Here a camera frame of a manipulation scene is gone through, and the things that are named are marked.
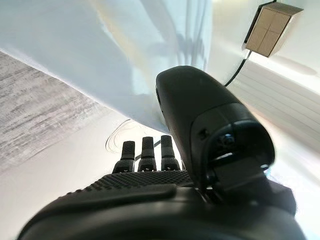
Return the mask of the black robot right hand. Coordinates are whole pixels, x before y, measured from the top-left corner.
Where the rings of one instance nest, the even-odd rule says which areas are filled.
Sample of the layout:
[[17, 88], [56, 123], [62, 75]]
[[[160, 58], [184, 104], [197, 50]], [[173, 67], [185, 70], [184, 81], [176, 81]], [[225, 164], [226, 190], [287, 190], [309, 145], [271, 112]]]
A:
[[292, 190], [265, 171], [264, 126], [207, 73], [177, 66], [156, 77], [169, 134], [125, 141], [120, 160], [86, 188], [41, 209], [20, 240], [303, 240]]

